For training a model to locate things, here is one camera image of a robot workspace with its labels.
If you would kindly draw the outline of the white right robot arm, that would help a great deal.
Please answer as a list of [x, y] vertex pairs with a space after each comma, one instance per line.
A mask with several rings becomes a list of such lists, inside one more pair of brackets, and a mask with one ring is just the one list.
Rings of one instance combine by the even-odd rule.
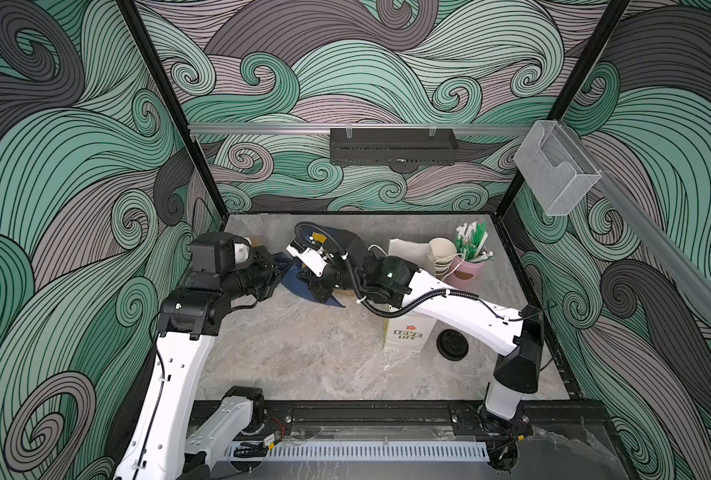
[[302, 262], [317, 302], [327, 302], [337, 290], [350, 290], [359, 305], [381, 318], [423, 314], [495, 351], [493, 382], [485, 394], [487, 413], [512, 420], [523, 398], [539, 389], [545, 346], [541, 309], [491, 303], [411, 261], [375, 256], [353, 232], [313, 222], [296, 225], [287, 252]]

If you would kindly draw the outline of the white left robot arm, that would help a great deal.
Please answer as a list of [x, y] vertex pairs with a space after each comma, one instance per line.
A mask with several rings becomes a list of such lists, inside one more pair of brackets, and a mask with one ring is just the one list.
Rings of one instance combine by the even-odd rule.
[[245, 237], [207, 233], [191, 244], [184, 286], [161, 304], [154, 330], [155, 365], [137, 426], [117, 479], [209, 479], [234, 439], [262, 420], [262, 396], [228, 396], [195, 433], [188, 431], [197, 387], [223, 319], [238, 299], [269, 299], [290, 262]]

